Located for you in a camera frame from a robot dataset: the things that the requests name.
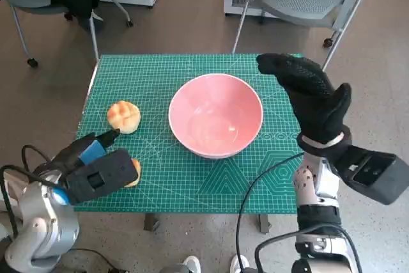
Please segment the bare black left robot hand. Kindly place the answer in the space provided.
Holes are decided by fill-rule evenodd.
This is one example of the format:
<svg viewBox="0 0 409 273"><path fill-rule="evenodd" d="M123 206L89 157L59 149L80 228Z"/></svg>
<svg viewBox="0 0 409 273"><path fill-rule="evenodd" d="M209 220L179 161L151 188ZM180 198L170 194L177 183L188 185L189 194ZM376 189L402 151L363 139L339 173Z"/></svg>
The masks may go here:
<svg viewBox="0 0 409 273"><path fill-rule="evenodd" d="M67 175L103 157L119 135L119 129L111 129L98 136L94 132L87 134L61 150L49 166Z"/></svg>

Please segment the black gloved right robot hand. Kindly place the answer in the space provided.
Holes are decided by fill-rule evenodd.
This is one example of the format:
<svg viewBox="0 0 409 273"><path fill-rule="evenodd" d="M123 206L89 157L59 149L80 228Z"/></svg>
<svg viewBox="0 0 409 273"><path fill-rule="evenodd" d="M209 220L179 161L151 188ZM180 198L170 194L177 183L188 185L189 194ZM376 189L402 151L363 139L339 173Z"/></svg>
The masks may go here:
<svg viewBox="0 0 409 273"><path fill-rule="evenodd" d="M274 75L286 91L302 135L321 144L335 139L351 104L351 86L334 88L320 65L307 58L266 53L256 57L258 70Z"/></svg>

